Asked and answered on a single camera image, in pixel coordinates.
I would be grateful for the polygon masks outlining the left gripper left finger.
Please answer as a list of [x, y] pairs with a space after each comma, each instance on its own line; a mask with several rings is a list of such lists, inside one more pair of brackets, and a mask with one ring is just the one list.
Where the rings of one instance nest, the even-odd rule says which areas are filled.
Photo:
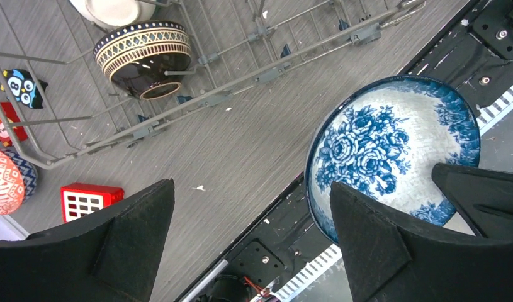
[[24, 240], [0, 240], [0, 301], [148, 301], [174, 204], [174, 181], [163, 179]]

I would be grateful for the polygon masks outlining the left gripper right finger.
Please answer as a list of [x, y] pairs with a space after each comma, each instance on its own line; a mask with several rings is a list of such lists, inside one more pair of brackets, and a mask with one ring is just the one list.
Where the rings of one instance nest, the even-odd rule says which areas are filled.
[[330, 205], [354, 301], [513, 301], [513, 241], [435, 226], [339, 182]]

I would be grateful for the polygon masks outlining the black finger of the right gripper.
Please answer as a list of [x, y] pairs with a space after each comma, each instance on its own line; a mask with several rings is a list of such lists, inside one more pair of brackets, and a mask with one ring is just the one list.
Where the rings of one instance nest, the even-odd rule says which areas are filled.
[[484, 238], [513, 238], [513, 173], [438, 163], [431, 179]]

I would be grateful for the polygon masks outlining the blue floral white bowl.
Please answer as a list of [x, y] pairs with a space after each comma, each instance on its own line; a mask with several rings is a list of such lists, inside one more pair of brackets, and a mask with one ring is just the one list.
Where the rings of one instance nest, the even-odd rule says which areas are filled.
[[464, 98], [430, 77], [396, 75], [356, 91], [316, 131], [304, 171], [308, 207], [332, 243], [333, 182], [437, 226], [455, 207], [431, 179], [438, 164], [478, 167], [480, 127]]

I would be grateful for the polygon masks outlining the brown ribbed bowl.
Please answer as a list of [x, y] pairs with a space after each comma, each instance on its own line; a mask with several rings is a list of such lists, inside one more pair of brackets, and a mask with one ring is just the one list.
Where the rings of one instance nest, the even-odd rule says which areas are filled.
[[153, 100], [181, 88], [192, 53], [183, 25], [150, 20], [109, 32], [97, 42], [93, 55], [116, 87], [135, 98]]

